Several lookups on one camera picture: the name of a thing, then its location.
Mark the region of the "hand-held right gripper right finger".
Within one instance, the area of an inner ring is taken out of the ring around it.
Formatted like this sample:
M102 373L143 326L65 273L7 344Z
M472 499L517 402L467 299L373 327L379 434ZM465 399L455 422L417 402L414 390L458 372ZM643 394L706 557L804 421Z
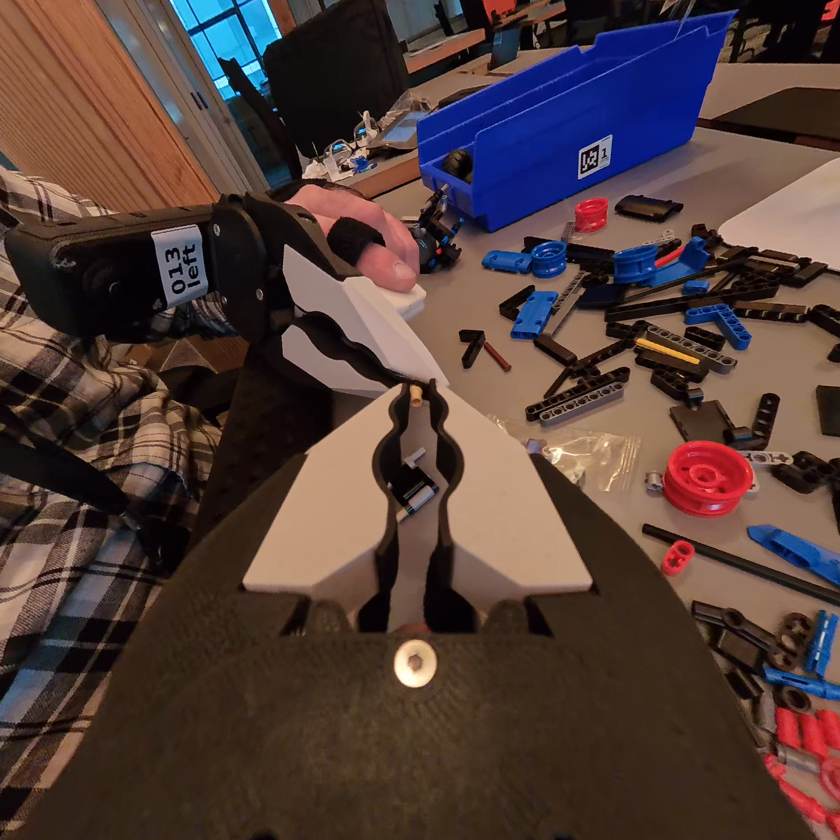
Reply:
M502 602L588 592L592 576L538 471L551 464L446 386L431 381L427 399L446 484L427 567L428 627L472 633Z

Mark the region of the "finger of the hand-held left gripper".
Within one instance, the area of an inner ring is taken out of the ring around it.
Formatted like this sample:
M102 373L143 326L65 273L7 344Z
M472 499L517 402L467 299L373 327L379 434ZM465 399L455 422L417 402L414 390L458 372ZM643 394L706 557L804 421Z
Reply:
M444 372L424 343L393 307L383 289L366 276L333 278L325 270L286 246L282 275L295 308L288 326L303 321L325 326L373 356L391 373L397 384L426 385L436 381L448 386Z
M287 362L333 392L378 397L397 386L396 375L372 352L315 322L288 326L280 341Z

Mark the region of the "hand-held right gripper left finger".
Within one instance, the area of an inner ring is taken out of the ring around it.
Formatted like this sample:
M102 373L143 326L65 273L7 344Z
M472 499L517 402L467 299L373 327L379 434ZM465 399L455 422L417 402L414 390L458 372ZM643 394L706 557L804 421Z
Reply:
M384 632L399 564L396 500L409 385L370 402L306 452L243 578L249 592L339 604Z

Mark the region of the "black and grey brick assembly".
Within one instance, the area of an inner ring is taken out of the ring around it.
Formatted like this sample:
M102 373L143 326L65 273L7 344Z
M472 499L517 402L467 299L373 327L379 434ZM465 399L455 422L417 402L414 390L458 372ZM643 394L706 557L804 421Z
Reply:
M416 514L438 493L438 485L417 462L426 454L420 447L405 457L387 488L397 502L396 521L401 523Z

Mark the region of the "grey desk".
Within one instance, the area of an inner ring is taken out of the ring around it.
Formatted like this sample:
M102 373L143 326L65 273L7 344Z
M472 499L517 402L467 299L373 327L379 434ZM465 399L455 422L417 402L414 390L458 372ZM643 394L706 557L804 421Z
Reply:
M686 238L693 224L719 228L835 158L838 153L829 150L697 129L688 144L584 195L604 196L614 203L627 194L641 193L681 202L684 210L668 227ZM483 414L521 421L525 406L538 401L562 369L530 343L511 340L508 322L498 314L498 304L528 285L530 278L483 269L481 259L491 249L521 247L527 235L560 235L575 203L576 199L559 203L495 234L465 224L457 236L463 250L458 264L422 280L426 308L413 321L413 328L440 363L451 389ZM747 426L761 395L773 392L780 396L780 410L769 449L792 455L806 450L827 461L837 458L838 437L821 433L815 388L838 386L838 364L826 359L838 340L809 322L749 321L747 327L752 342L748 350L733 354L737 369L724 375L709 373L702 386L705 395L719 401L735 424ZM466 346L459 341L461 329L483 330L486 342L511 364L511 371L504 373L484 349L472 368L464 370L461 357ZM718 520L684 515L666 500L647 493L644 473L663 469L681 436L669 416L672 402L649 383L649 373L635 365L631 353L611 360L604 370L624 364L632 369L624 399L593 412L579 426L642 438L637 472L627 490L585 490L589 498L637 541L649 564L657 564L666 547L642 534L646 522L823 585L819 578L751 541L746 529L771 524L838 551L827 488L801 495L771 476L761 476L756 495ZM769 629L776 628L783 614L812 615L823 609L813 598L701 556L671 584L688 606L699 600L736 607Z

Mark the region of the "person's left hand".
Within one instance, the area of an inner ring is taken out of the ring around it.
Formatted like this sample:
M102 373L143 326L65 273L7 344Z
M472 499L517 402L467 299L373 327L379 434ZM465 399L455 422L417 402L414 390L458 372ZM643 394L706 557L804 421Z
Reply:
M399 219L348 186L299 180L269 196L303 207L315 217L331 251L376 286L409 291L419 277L419 250Z

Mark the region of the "black and blue model chassis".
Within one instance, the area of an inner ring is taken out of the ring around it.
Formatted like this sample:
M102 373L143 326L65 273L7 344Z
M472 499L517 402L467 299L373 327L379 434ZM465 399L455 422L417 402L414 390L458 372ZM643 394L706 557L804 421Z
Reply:
M431 195L415 225L409 227L418 247L422 275L453 267L461 255L461 248L455 244L455 238L465 218L459 217L452 227L443 224L443 216L448 207L446 188L448 184Z

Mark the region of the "clear zip bag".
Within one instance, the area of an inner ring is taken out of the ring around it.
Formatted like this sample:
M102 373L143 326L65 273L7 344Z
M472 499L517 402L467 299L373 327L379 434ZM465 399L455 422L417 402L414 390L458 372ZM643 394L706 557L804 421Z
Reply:
M531 455L540 455L583 490L627 490L637 472L642 449L639 436L609 434L585 427L555 427L488 415L502 431L515 438Z

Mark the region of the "background wooden table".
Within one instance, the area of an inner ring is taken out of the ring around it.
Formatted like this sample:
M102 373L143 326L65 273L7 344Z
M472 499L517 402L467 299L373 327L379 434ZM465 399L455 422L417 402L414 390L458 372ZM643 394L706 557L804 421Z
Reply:
M421 178L417 150L388 159L377 159L374 163L375 168L353 175L343 184L373 200Z

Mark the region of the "dark grey long beam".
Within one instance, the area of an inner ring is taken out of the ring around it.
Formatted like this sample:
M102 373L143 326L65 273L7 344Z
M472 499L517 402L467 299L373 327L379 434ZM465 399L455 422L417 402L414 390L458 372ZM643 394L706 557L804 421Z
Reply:
M579 417L608 403L621 400L624 397L624 383L612 382L593 391L578 395L575 398L554 406L539 415L541 426L549 427Z

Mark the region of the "black long beam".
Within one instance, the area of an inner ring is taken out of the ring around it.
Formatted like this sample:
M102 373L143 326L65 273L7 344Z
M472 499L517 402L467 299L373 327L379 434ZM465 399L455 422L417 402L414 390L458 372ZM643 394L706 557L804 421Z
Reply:
M544 397L542 400L526 406L524 410L525 419L529 423L537 422L542 413L547 412L556 406L568 403L586 393L597 391L598 389L613 383L627 383L630 374L631 370L629 367L621 366L613 371L603 374L592 377L584 377L579 380L576 385L565 388L552 396Z

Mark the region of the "blue flat panel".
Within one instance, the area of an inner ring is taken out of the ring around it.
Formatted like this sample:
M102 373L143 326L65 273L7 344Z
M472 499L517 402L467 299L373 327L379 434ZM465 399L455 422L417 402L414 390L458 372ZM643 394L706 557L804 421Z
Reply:
M514 340L536 340L550 320L559 293L554 290L534 290L528 295L514 318L510 337Z

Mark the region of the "black rectangular panel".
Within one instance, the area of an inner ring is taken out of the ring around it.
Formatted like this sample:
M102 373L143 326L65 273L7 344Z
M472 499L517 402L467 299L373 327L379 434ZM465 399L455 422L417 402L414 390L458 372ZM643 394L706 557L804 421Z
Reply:
M576 353L557 343L549 334L541 334L532 343L536 349L564 367L575 366L579 361Z

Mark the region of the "blue wheel rim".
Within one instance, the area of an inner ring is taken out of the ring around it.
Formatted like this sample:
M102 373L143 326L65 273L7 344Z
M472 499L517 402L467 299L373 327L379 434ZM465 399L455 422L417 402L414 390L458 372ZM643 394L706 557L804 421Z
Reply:
M567 243L551 240L535 245L531 252L530 270L540 280L562 275L567 268Z
M612 256L612 275L618 285L642 284L656 275L658 246L640 245L617 251Z

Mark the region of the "light grey long beam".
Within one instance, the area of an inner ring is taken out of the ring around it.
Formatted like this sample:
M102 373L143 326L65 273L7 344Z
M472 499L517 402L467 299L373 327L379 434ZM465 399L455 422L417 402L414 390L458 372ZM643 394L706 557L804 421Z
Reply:
M574 308L578 305L582 295L586 291L586 284L592 275L588 271L580 271L578 276L572 280L567 288L559 295L555 306L552 308L553 320L547 326L550 329L550 337L554 337L559 333L565 321L571 315Z

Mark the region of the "black thick beam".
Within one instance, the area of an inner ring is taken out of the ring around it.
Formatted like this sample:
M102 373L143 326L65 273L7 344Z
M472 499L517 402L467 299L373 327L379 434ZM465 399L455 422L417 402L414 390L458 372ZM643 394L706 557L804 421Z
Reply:
M693 384L679 371L672 371L664 366L652 369L651 384L672 400L688 404L690 389Z

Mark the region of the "black glossy curved panel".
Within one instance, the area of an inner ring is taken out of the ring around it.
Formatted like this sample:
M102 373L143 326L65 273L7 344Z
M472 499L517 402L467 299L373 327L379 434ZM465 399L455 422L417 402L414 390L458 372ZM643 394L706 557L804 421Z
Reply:
M698 406L677 405L669 416L684 441L708 441L725 445L726 431L734 425L719 401L705 401Z

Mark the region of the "yellow axle rod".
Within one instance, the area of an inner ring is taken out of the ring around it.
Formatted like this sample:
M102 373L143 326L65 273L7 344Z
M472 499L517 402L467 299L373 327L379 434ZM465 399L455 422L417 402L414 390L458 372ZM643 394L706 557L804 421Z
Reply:
M700 367L702 364L701 360L694 355L679 352L674 348L665 346L661 343L650 341L648 339L635 339L634 344L640 350L646 350L660 355L666 355L670 358L680 360L694 367Z

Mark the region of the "black background chair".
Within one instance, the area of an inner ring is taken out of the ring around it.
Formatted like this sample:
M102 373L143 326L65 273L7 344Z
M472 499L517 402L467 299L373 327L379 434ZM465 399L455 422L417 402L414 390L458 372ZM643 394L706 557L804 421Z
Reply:
M381 119L410 88L385 2L341 1L264 53L269 89L299 155L350 140L367 111Z

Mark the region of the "black long axle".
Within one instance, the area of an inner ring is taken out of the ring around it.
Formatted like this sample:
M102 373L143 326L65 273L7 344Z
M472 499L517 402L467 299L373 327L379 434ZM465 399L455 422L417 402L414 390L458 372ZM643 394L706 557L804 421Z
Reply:
M810 596L813 599L825 604L839 607L838 589L829 588L824 585L805 581L799 577L776 570L761 563L744 559L736 554L717 549L697 540L689 539L681 534L665 530L649 523L642 525L642 534L668 545L679 541L687 542L695 553L709 560L714 560L735 570L750 574L761 580L779 585L793 592Z

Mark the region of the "window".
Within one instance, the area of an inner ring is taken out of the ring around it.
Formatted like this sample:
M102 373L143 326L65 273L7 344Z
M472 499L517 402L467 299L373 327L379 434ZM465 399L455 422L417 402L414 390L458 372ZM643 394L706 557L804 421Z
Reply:
M269 96L263 55L281 32L267 1L171 1L171 5L223 99L231 99L235 92L221 60L236 60L257 90Z

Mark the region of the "blue storage bin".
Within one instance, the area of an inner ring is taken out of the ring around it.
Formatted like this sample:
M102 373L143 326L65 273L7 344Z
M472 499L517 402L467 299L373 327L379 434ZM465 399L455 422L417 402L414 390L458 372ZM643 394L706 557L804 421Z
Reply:
M427 115L423 183L494 232L687 143L734 15L601 33ZM471 185L440 169L460 148Z

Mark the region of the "dark grey beam with holes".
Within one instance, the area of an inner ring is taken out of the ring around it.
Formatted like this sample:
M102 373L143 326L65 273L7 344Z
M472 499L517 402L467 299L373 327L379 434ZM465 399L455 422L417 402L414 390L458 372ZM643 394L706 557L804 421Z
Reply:
M732 373L738 364L731 356L719 350L710 349L701 343L660 327L648 327L644 338L658 348L672 350L695 359L704 364L710 371L720 374Z

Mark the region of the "black flat liftarm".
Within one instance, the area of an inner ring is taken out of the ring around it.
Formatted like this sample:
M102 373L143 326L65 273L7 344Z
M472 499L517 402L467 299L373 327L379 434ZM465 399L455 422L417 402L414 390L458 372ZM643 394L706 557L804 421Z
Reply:
M762 439L765 443L769 443L780 404L781 398L775 393L766 392L761 395L751 425L753 436Z

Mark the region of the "blue wedge panel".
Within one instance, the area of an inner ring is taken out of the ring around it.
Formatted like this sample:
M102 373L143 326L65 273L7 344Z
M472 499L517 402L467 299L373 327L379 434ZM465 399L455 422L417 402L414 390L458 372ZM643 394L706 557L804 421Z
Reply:
M839 586L839 554L769 524L747 527L749 538L786 560Z

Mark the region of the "blue angled beam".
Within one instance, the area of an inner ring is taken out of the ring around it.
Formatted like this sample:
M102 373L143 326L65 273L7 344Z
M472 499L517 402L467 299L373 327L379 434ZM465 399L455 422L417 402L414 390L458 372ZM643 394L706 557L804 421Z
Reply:
M726 304L690 308L684 315L684 324L687 326L706 323L713 323L721 331L725 340L737 351L744 351L751 344L753 336Z

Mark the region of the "blue fairing panel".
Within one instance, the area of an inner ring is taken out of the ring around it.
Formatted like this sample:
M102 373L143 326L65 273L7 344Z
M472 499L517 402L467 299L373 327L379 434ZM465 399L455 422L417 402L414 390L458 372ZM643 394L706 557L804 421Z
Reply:
M682 248L678 257L657 268L651 286L662 287L669 282L679 282L686 277L695 275L706 268L709 259L710 255L706 250L706 240L700 237L693 237Z

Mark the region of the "pile of small connector pieces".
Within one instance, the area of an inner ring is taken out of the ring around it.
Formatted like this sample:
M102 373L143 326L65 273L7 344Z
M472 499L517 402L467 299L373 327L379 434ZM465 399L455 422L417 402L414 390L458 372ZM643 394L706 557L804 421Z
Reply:
M838 615L789 612L771 631L733 607L689 611L770 776L818 838L838 838Z

